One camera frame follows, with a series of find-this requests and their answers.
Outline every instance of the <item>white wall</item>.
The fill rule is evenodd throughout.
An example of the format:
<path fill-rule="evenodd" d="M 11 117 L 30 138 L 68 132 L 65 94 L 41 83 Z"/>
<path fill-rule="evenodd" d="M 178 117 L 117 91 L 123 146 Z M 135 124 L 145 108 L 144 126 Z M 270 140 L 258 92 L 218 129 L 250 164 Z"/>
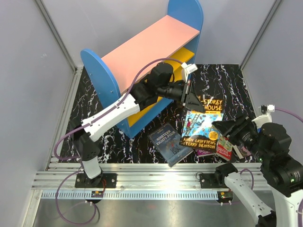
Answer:
<path fill-rule="evenodd" d="M 167 12 L 168 0 L 43 0 L 76 65 L 103 57 Z M 204 24 L 196 63 L 240 64 L 274 0 L 200 0 Z"/>
<path fill-rule="evenodd" d="M 275 104 L 303 117 L 303 1 L 285 0 L 244 68 L 255 107 Z M 275 112 L 292 137 L 290 155 L 303 163 L 303 124 Z"/>
<path fill-rule="evenodd" d="M 72 70 L 33 0 L 0 1 L 0 226 L 19 227 Z"/>

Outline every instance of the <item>black marble table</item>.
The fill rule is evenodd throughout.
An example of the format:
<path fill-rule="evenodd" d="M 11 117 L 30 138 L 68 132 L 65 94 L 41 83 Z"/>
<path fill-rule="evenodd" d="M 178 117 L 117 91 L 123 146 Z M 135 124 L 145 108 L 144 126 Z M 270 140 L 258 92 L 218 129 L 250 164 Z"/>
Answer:
<path fill-rule="evenodd" d="M 243 113 L 254 117 L 254 111 L 243 75 L 238 65 L 198 65 L 194 73 L 196 92 L 216 98 L 223 98 L 224 120 L 232 119 Z M 70 119 L 85 119 L 102 110 L 94 87 L 83 70 Z M 117 127 L 108 130 L 99 140 L 101 150 L 98 160 L 100 163 L 165 163 L 164 158 L 155 149 L 148 135 L 163 124 L 169 122 L 181 134 L 185 118 L 185 109 L 176 102 L 168 105 L 133 139 L 125 136 Z M 63 142 L 62 157 L 75 155 L 75 149 L 68 138 Z M 239 162 L 233 154 L 232 162 Z M 214 155 L 211 157 L 197 157 L 193 152 L 181 163 L 221 163 L 224 159 Z M 255 162 L 253 157 L 242 159 L 241 162 Z"/>

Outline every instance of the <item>book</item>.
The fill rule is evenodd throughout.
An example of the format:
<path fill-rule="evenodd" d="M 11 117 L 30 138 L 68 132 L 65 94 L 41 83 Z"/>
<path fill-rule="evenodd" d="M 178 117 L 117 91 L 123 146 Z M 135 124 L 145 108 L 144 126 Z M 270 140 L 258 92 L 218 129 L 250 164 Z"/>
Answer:
<path fill-rule="evenodd" d="M 243 145 L 241 146 L 233 146 L 233 149 L 235 150 L 237 156 L 239 159 L 243 159 L 249 155 L 251 155 L 250 151 L 248 151 Z"/>
<path fill-rule="evenodd" d="M 173 167 L 193 152 L 192 148 L 179 145 L 181 136 L 169 123 L 151 133 L 149 139 L 167 161 L 169 167 Z"/>
<path fill-rule="evenodd" d="M 187 111 L 180 145 L 215 153 L 220 133 L 212 122 L 222 120 L 223 100 L 198 98 L 205 107 L 205 113 Z"/>
<path fill-rule="evenodd" d="M 217 156 L 230 161 L 232 158 L 232 144 L 227 141 L 222 135 L 220 135 L 217 144 Z"/>
<path fill-rule="evenodd" d="M 214 155 L 213 152 L 206 151 L 206 150 L 199 150 L 199 149 L 197 149 L 196 152 L 197 152 L 197 156 L 198 157 L 205 157 L 205 156 Z"/>

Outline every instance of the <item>pink shelf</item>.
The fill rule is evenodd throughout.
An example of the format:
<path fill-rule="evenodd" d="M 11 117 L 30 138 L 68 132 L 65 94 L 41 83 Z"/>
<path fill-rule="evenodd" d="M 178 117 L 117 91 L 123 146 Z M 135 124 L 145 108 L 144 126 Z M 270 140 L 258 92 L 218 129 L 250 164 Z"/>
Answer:
<path fill-rule="evenodd" d="M 198 30 L 165 16 L 105 55 L 102 61 L 113 73 L 122 94 L 146 64 L 171 56 L 198 34 Z M 141 77 L 155 65 L 156 63 L 147 68 Z"/>

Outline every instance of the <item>robotic arm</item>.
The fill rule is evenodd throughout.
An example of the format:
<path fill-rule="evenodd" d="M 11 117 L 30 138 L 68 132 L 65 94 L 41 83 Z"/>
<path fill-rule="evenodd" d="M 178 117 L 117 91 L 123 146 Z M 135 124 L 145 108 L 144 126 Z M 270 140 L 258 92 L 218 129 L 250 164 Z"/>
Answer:
<path fill-rule="evenodd" d="M 213 125 L 231 144 L 243 144 L 262 163 L 261 172 L 271 186 L 276 212 L 266 206 L 245 183 L 241 183 L 241 176 L 232 164 L 216 168 L 216 179 L 236 193 L 256 226 L 301 227 L 302 217 L 298 218 L 298 210 L 303 199 L 303 166 L 288 154 L 291 138 L 285 128 L 271 122 L 270 112 L 274 107 L 262 106 L 261 109 L 263 115 L 254 120 L 241 116 L 232 121 L 213 122 Z"/>
<path fill-rule="evenodd" d="M 188 80 L 190 73 L 197 70 L 195 64 L 183 63 L 182 80 L 174 81 L 173 67 L 167 63 L 159 63 L 150 74 L 134 84 L 129 94 L 124 94 L 115 103 L 105 108 L 98 114 L 84 119 L 81 123 L 71 122 L 71 129 L 90 124 L 90 126 L 74 133 L 72 142 L 81 156 L 84 171 L 89 179 L 101 179 L 98 177 L 102 170 L 98 164 L 99 148 L 96 142 L 108 129 L 146 107 L 157 102 L 158 97 L 176 100 L 183 106 L 199 112 L 205 112 L 204 106 L 197 98 L 193 83 Z"/>

